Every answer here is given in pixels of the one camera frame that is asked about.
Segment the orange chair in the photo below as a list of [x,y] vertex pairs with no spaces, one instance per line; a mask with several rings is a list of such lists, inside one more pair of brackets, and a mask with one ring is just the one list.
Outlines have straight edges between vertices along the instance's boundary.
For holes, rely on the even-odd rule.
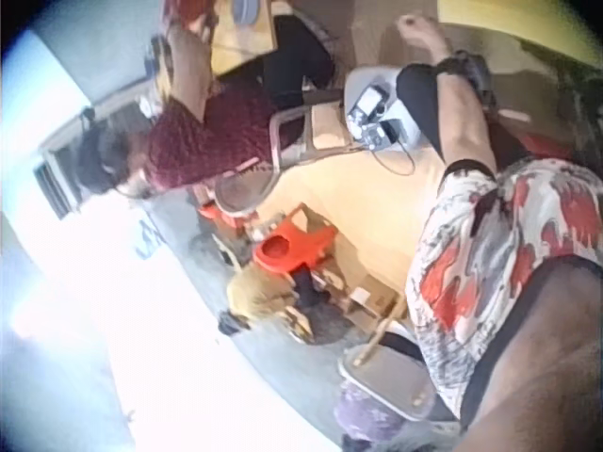
[[245,223],[248,220],[257,217],[257,214],[255,212],[252,212],[248,216],[241,218],[231,217],[230,215],[222,212],[215,201],[208,202],[207,204],[202,205],[197,209],[197,211],[203,218],[213,219],[214,221],[216,221],[217,219],[222,220],[226,225],[230,226],[233,229],[242,228],[243,226],[245,226]]
[[253,250],[254,261],[272,273],[290,273],[306,264],[314,268],[324,251],[333,243],[337,228],[325,226],[306,233],[293,224],[293,217],[305,207],[298,205],[272,233]]

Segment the gray floor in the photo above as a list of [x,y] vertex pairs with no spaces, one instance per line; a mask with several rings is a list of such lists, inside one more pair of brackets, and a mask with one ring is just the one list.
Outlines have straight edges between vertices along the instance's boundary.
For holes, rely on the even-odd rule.
[[[187,201],[187,193],[176,190],[165,194],[150,203],[148,211],[209,309],[213,313],[224,309],[227,306],[225,287],[233,272],[218,255],[211,238],[212,226],[199,221]],[[335,442],[342,433],[333,417],[342,381],[337,360],[346,348],[366,341],[361,332],[346,328],[347,325],[341,320],[330,322],[331,340],[335,342],[323,346],[299,344],[278,319],[234,338],[241,352],[274,391]],[[319,330],[326,327],[324,323],[318,325]]]

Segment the purple object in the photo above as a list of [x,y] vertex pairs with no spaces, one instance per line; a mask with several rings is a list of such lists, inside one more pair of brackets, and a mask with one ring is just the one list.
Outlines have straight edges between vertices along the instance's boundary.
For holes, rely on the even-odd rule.
[[399,433],[405,422],[402,416],[350,381],[344,381],[341,389],[334,415],[352,439],[381,443]]

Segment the electronic device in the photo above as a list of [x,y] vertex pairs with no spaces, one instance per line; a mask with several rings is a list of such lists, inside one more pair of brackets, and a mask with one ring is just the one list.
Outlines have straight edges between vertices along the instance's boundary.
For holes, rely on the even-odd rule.
[[380,121],[387,110],[389,95],[377,85],[368,86],[348,113],[348,128],[357,141],[371,151],[379,151],[396,142],[389,121]]

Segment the maroon shirt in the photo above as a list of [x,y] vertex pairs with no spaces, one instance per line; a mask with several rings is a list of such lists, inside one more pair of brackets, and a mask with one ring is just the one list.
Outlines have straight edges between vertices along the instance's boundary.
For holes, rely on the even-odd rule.
[[[269,121],[275,112],[256,83],[225,86],[209,98],[203,123],[170,99],[150,132],[148,181],[158,189],[176,188],[234,170],[253,157],[269,162]],[[282,136],[283,146],[296,137],[290,131]]]

